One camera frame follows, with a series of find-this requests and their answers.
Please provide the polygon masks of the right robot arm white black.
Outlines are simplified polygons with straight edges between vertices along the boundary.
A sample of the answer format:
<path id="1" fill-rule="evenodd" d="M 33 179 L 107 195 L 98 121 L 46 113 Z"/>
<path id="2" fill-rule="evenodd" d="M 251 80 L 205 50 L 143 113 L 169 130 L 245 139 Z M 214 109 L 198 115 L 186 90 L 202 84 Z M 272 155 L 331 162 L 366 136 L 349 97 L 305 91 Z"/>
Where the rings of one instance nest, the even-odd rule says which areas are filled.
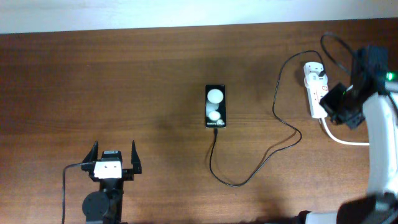
<path id="1" fill-rule="evenodd" d="M 388 50 L 368 46 L 353 54 L 350 86 L 339 83 L 312 102 L 319 119 L 330 117 L 350 129 L 365 122 L 369 180 L 365 197 L 335 212 L 302 211 L 298 223 L 397 223 L 397 74 L 388 68 Z"/>

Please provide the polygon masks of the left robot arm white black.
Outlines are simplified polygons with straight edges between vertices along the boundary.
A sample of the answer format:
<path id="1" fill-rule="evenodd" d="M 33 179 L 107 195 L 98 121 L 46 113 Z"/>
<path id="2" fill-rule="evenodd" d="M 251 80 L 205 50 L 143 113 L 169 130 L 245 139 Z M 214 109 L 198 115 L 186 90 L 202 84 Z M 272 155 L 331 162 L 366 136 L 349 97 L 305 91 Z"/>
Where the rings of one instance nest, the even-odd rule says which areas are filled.
<path id="1" fill-rule="evenodd" d="M 89 178 L 99 183 L 99 190 L 88 194 L 82 203 L 85 222 L 120 224 L 124 183 L 133 181 L 135 175 L 142 173 L 141 160 L 134 142 L 131 146 L 131 168 L 123 167 L 121 151 L 103 151 L 99 157 L 98 148 L 96 141 L 81 165 L 81 169 L 88 173 Z"/>

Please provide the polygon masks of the black smartphone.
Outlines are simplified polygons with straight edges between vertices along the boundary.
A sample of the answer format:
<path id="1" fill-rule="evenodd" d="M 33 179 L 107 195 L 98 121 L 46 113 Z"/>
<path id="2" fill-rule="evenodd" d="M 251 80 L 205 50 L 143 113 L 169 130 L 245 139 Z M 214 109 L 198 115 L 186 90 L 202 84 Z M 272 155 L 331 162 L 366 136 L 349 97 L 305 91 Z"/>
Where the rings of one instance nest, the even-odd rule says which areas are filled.
<path id="1" fill-rule="evenodd" d="M 205 127 L 225 128 L 226 117 L 226 87 L 225 85 L 205 86 Z"/>

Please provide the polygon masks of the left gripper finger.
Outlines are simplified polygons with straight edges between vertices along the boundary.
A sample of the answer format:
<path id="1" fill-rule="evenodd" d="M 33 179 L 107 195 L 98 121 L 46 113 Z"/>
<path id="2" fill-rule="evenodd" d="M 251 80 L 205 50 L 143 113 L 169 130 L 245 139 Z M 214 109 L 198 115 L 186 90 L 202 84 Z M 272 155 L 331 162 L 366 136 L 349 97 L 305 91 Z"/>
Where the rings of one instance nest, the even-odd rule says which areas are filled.
<path id="1" fill-rule="evenodd" d="M 89 153 L 85 156 L 82 163 L 94 162 L 98 159 L 98 141 L 95 141 Z"/>
<path id="2" fill-rule="evenodd" d="M 131 164 L 133 170 L 141 170 L 141 160 L 136 150 L 135 140 L 132 141 L 132 149 L 131 149 Z"/>

